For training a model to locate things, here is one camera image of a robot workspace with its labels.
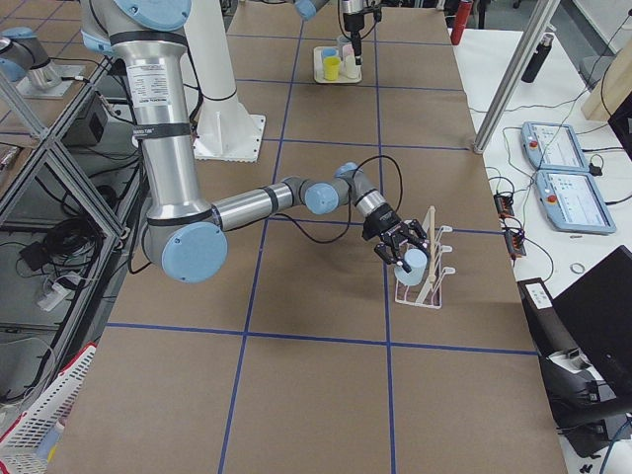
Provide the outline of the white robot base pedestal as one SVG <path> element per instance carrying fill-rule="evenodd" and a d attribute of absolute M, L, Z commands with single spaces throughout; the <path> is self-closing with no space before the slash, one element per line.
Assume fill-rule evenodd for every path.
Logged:
<path fill-rule="evenodd" d="M 194 1 L 185 31 L 202 93 L 196 157 L 255 162 L 266 118 L 249 114 L 239 100 L 220 3 Z"/>

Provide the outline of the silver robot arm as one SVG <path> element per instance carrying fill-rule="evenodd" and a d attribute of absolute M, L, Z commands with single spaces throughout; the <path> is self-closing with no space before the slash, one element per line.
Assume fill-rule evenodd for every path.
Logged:
<path fill-rule="evenodd" d="M 325 0 L 298 0 L 292 4 L 304 21 L 313 19 L 327 4 Z M 343 36 L 351 42 L 355 64 L 362 66 L 362 30 L 365 28 L 365 17 L 371 16 L 376 26 L 382 19 L 380 1 L 344 0 L 336 1 L 339 27 Z"/>
<path fill-rule="evenodd" d="M 362 236 L 399 281 L 419 283 L 430 242 L 415 219 L 397 215 L 360 166 L 343 165 L 325 182 L 289 177 L 243 194 L 206 200 L 199 191 L 181 63 L 188 58 L 217 99 L 200 123 L 213 155 L 246 157 L 262 136 L 264 120 L 240 103 L 221 8 L 215 1 L 85 1 L 82 36 L 95 51 L 120 58 L 136 117 L 134 139 L 147 171 L 152 204 L 144 239 L 148 259 L 175 280 L 214 276 L 228 252 L 229 231 L 303 205 L 322 215 L 341 206 L 363 217 Z"/>

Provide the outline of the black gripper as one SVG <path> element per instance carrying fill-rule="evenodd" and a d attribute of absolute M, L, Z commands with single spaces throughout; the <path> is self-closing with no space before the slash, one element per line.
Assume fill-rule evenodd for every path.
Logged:
<path fill-rule="evenodd" d="M 360 32 L 364 29 L 364 17 L 370 16 L 372 23 L 376 25 L 382 19 L 381 9 L 380 1 L 342 0 L 339 2 L 339 12 L 342 14 L 344 31 L 351 34 L 351 44 L 357 66 L 362 65 Z"/>
<path fill-rule="evenodd" d="M 424 247 L 428 234 L 417 219 L 402 220 L 390 205 L 381 205 L 363 223 L 361 237 L 364 241 L 379 238 L 375 254 L 387 265 L 395 265 L 409 274 L 412 267 L 405 261 L 401 249 L 408 243 Z"/>

